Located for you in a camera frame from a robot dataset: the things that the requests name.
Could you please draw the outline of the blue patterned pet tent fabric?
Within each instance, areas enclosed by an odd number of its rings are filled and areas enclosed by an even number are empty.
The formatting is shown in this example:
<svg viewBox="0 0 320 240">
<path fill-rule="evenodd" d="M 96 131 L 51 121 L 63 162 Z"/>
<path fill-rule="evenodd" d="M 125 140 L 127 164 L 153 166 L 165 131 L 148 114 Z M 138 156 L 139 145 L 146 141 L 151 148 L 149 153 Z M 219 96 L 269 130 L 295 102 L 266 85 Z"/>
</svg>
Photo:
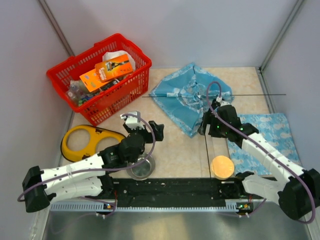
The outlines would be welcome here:
<svg viewBox="0 0 320 240">
<path fill-rule="evenodd" d="M 210 87 L 209 99 L 212 101 L 221 93 L 222 98 L 231 103 L 234 100 L 232 88 L 194 63 L 165 76 L 149 96 L 184 134 L 192 138 L 209 109 L 206 91 L 213 81 L 219 84 Z"/>
</svg>

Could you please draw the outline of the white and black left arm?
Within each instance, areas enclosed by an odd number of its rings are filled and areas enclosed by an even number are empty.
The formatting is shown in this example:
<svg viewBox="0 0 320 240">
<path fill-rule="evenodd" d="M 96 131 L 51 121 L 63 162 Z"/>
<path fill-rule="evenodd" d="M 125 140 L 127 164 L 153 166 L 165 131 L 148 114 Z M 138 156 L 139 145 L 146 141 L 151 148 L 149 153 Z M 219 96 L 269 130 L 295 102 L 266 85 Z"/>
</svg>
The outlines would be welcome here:
<svg viewBox="0 0 320 240">
<path fill-rule="evenodd" d="M 118 141 L 116 145 L 93 155 L 84 153 L 81 160 L 69 165 L 31 167 L 22 182 L 23 193 L 18 197 L 26 212 L 38 212 L 52 203 L 77 197 L 109 198 L 114 191 L 109 173 L 128 169 L 129 163 L 137 163 L 146 144 L 155 145 L 164 139 L 164 124 L 149 121 L 123 126 L 128 136 L 100 127 L 95 127 L 92 133 L 95 137 L 114 138 Z"/>
</svg>

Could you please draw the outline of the thin black tent pole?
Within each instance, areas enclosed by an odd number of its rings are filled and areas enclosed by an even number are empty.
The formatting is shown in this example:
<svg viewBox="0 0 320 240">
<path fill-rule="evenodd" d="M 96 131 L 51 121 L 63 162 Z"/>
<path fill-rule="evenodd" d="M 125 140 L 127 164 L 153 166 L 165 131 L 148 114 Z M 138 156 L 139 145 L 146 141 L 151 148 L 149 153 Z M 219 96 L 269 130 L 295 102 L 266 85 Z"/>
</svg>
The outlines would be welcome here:
<svg viewBox="0 0 320 240">
<path fill-rule="evenodd" d="M 263 94 L 231 94 L 231 95 L 224 95 L 222 98 L 226 97 L 249 97 L 249 96 L 287 96 L 286 93 L 263 93 Z M 142 98 L 175 98 L 175 97 L 205 97 L 204 95 L 161 95 L 161 96 L 151 96 L 151 95 L 146 95 L 142 96 Z"/>
</svg>

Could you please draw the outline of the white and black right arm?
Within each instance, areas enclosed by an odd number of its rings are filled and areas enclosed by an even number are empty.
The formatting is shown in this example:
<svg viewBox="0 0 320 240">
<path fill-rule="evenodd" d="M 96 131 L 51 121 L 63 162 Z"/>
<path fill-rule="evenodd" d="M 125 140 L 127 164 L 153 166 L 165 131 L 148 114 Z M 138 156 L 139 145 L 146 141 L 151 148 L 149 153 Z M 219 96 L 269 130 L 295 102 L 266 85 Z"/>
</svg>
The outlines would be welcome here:
<svg viewBox="0 0 320 240">
<path fill-rule="evenodd" d="M 240 174 L 233 185 L 239 198 L 252 194 L 277 204 L 292 220 L 311 213 L 309 222 L 316 217 L 320 206 L 320 173 L 295 164 L 273 147 L 250 123 L 242 123 L 237 111 L 227 101 L 213 100 L 204 113 L 198 133 L 214 138 L 225 138 L 255 157 L 275 178 L 269 180 L 252 172 Z"/>
</svg>

